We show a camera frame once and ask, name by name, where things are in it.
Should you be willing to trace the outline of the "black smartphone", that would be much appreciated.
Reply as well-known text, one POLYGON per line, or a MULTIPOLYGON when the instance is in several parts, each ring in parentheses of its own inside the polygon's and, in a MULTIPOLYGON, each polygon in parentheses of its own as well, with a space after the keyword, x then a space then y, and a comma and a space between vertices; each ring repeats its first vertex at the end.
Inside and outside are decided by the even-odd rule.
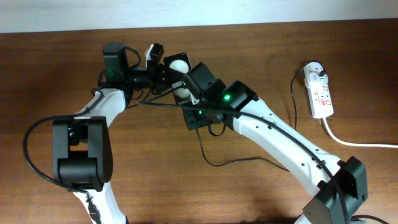
MULTIPOLYGON (((185 52, 165 57, 164 64, 172 72, 182 74, 179 81, 171 84, 176 105, 202 108, 199 94, 202 93, 204 96, 204 91, 216 81, 208 67, 199 63, 191 72, 192 66, 185 52)), ((200 129, 211 124, 203 111, 183 109, 183 117, 188 130, 200 129)))

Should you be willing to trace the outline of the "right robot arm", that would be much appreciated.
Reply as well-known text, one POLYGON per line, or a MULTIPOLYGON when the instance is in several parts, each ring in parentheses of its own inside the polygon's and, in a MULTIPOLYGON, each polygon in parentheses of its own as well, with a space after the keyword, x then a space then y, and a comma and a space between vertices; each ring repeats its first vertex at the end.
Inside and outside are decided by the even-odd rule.
POLYGON ((368 198, 364 164, 342 161, 290 127, 241 81, 226 86, 204 63, 191 68, 184 85, 199 100, 201 114, 224 123, 265 149, 313 198, 297 223, 364 223, 356 212, 368 198))

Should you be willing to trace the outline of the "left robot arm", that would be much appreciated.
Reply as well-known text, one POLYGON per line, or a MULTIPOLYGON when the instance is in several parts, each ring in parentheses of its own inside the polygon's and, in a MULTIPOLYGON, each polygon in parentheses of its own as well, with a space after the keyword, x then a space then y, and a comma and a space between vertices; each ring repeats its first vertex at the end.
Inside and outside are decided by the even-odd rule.
POLYGON ((55 118, 52 126, 53 177, 85 206, 92 223, 127 223, 114 196, 113 153, 108 132, 114 119, 131 107, 134 91, 148 88, 159 94, 168 83, 160 64, 163 46, 154 43, 139 63, 130 65, 122 43, 103 47, 104 70, 93 99, 79 112, 55 118))

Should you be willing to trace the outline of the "white USB charger plug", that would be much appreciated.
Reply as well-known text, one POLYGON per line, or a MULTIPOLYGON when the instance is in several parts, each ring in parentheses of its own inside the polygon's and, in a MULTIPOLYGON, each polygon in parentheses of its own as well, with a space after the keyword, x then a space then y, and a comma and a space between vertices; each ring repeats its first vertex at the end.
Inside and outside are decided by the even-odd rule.
POLYGON ((311 88, 318 85, 326 85, 328 76, 323 64, 319 61, 311 61, 304 66, 305 86, 311 88))

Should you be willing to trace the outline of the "white power strip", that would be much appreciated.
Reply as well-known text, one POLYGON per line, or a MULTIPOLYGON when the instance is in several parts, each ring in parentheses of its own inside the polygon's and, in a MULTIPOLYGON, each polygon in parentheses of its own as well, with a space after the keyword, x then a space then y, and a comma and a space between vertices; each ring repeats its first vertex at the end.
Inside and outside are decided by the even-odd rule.
POLYGON ((307 88, 307 92, 312 116, 315 119, 327 118, 334 113, 328 83, 307 88))

